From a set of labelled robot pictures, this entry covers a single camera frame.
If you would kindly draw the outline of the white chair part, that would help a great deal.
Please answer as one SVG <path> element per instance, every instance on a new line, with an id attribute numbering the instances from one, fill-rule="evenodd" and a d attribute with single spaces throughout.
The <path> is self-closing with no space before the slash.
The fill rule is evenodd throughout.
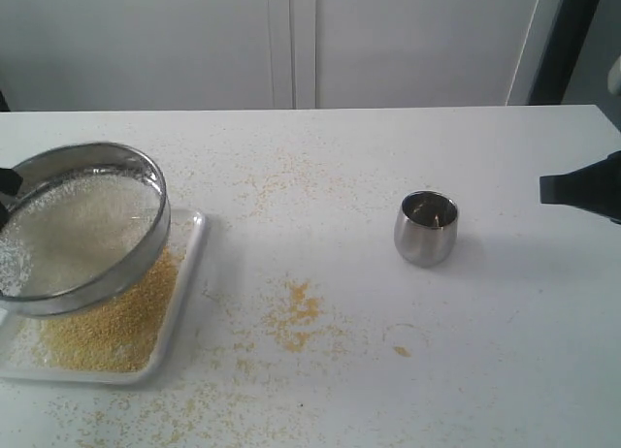
<path id="1" fill-rule="evenodd" d="M 607 74 L 607 90 L 614 96 L 621 95 L 621 56 L 619 56 Z"/>

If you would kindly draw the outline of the stainless steel cup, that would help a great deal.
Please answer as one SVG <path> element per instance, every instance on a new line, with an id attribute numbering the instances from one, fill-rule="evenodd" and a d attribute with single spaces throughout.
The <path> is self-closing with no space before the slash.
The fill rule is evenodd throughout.
<path id="1" fill-rule="evenodd" d="M 451 253 L 458 231 L 459 209 L 455 202 L 435 191 L 408 194 L 399 206 L 394 225 L 394 244 L 407 262 L 430 268 Z"/>

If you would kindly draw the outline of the round steel mesh sieve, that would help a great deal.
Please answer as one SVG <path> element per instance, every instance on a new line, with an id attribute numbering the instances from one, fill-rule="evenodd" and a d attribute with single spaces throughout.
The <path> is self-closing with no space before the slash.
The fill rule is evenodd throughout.
<path id="1" fill-rule="evenodd" d="M 108 142 L 73 144 L 12 167 L 1 194 L 1 306 L 51 318 L 104 303 L 136 284 L 169 237 L 166 179 L 153 159 Z"/>

